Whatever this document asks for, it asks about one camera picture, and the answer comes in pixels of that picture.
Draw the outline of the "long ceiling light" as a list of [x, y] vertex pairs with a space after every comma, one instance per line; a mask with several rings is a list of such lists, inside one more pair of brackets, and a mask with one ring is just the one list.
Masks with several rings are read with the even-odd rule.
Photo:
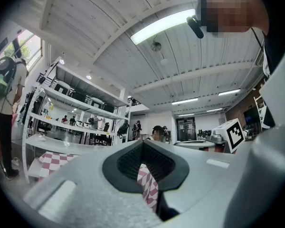
[[172, 102], [171, 104], [172, 104], [172, 105], [186, 104], [186, 103], [198, 101], [198, 99], [199, 99], [199, 98], [192, 98], [192, 99], [187, 99], [187, 100]]
[[183, 24], [187, 22], [187, 17], [192, 17], [195, 15], [195, 9], [188, 9], [181, 12], [177, 12], [159, 19], [150, 25], [142, 28], [135, 34], [133, 34], [130, 39], [135, 44], [138, 45], [145, 41], [146, 39], [164, 31], [174, 26]]
[[241, 91], [241, 89], [235, 89], [235, 90], [229, 90], [229, 91], [225, 91], [225, 92], [220, 92], [220, 93], [218, 93], [218, 96], [236, 94], [236, 93], [238, 93], [240, 91]]

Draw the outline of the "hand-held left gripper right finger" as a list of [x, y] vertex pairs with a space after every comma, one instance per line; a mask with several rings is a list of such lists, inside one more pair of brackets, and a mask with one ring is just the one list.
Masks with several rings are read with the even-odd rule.
[[222, 222], [231, 199], [229, 175], [234, 156], [144, 141], [142, 160], [158, 184], [157, 210], [148, 222]]

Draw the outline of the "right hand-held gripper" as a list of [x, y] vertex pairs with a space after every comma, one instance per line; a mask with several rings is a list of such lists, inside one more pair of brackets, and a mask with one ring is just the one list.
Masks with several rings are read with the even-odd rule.
[[240, 125], [239, 119], [233, 119], [213, 129], [214, 134], [221, 135], [222, 139], [227, 142], [228, 152], [234, 153], [239, 145], [245, 142], [244, 132]]

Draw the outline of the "black wall monitor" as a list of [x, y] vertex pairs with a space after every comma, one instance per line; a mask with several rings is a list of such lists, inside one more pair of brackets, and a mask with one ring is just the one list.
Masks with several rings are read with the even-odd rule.
[[245, 126], [254, 126], [260, 128], [259, 113], [256, 106], [253, 106], [244, 112]]

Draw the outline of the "window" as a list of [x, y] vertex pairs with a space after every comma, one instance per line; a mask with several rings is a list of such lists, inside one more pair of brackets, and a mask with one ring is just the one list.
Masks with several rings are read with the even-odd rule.
[[24, 30], [17, 35], [16, 39], [6, 44], [0, 58], [4, 56], [24, 59], [26, 68], [30, 71], [42, 57], [42, 39], [30, 31]]

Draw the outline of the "person's black clothing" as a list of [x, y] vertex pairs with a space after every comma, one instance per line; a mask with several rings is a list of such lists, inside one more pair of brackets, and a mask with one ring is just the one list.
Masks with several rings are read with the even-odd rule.
[[269, 22], [268, 34], [264, 35], [264, 53], [263, 71], [270, 77], [285, 54], [285, 26], [278, 20]]

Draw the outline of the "dark glass door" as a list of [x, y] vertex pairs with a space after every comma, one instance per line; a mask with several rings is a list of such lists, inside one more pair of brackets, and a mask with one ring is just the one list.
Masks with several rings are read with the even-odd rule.
[[197, 139], [196, 136], [196, 125], [194, 117], [177, 118], [177, 141], [194, 141]]

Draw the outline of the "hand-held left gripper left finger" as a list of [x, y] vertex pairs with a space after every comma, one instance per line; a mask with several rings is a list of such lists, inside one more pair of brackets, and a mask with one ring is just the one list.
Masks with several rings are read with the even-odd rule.
[[154, 228], [162, 220], [141, 194], [120, 192], [102, 172], [107, 157], [129, 147], [122, 143], [75, 157], [41, 182], [24, 201], [46, 222], [60, 228]]

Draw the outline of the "red white checkered table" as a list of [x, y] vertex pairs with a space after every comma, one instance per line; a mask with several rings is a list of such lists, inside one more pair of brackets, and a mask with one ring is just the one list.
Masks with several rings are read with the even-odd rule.
[[[73, 160], [75, 157], [77, 157], [77, 155], [47, 151], [42, 154], [41, 157], [34, 159], [29, 168], [29, 175], [32, 177], [37, 177], [38, 181], [41, 182], [43, 179], [58, 170], [61, 166]], [[145, 164], [140, 165], [140, 169], [137, 174], [137, 183], [142, 186], [142, 196], [146, 201], [147, 206], [155, 212], [158, 203], [158, 183], [151, 175]]]

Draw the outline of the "white metal shelf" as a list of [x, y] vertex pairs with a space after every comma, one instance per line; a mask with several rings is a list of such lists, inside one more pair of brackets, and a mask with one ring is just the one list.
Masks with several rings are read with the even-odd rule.
[[101, 108], [97, 108], [91, 104], [88, 104], [87, 100], [79, 101], [70, 97], [69, 93], [64, 94], [60, 91], [55, 90], [54, 86], [56, 85], [56, 83], [58, 81], [64, 81], [64, 79], [59, 77], [58, 75], [64, 74], [75, 78], [78, 84], [82, 84], [83, 86], [85, 86], [85, 88], [81, 91], [84, 95], [86, 95], [86, 99], [91, 98], [91, 96], [88, 95], [88, 93], [91, 92], [93, 96], [97, 96], [97, 98], [104, 103], [109, 103], [116, 110], [119, 110], [120, 107], [129, 106], [126, 101], [116, 97], [110, 92], [104, 90], [103, 88], [97, 86], [96, 84], [88, 81], [87, 79], [81, 77], [79, 74], [65, 67], [63, 65], [63, 62], [63, 59], [61, 57], [58, 57], [47, 68], [47, 70], [42, 73], [42, 77], [44, 77], [44, 80], [38, 79], [34, 85], [36, 90], [28, 107], [22, 136], [22, 163], [26, 181], [29, 181], [29, 177], [31, 176], [29, 172], [30, 167], [27, 166], [27, 145], [31, 145], [35, 148], [40, 148], [43, 150], [49, 150], [51, 152], [72, 155], [82, 155], [89, 150], [88, 148], [84, 147], [83, 143], [75, 144], [46, 137], [44, 137], [43, 140], [40, 140], [39, 136], [36, 133], [39, 121], [43, 121], [45, 123], [58, 126], [64, 129], [71, 129], [77, 132], [82, 132], [84, 134], [94, 133], [98, 135], [108, 135], [111, 137], [117, 135], [117, 132], [115, 130], [112, 130], [111, 132], [105, 132], [97, 130], [95, 128], [86, 128], [83, 126], [76, 125], [70, 126], [66, 123], [48, 119], [46, 115], [41, 115], [40, 110], [38, 110], [37, 113], [34, 113], [34, 102], [36, 101], [36, 98], [38, 96], [41, 95], [43, 96], [43, 100], [48, 100], [51, 103], [59, 104], [60, 108], [64, 108], [66, 110], [73, 110], [74, 113], [79, 114], [81, 118], [83, 118], [85, 115], [90, 114], [100, 116], [105, 119], [113, 120], [115, 121], [115, 123], [118, 123], [122, 120], [130, 120], [130, 113], [126, 113], [125, 115], [120, 115], [117, 111], [111, 113]]

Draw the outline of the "green black backpack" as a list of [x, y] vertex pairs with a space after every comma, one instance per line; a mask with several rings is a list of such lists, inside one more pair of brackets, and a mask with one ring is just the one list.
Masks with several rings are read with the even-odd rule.
[[0, 96], [4, 97], [11, 91], [17, 64], [11, 57], [0, 58]]

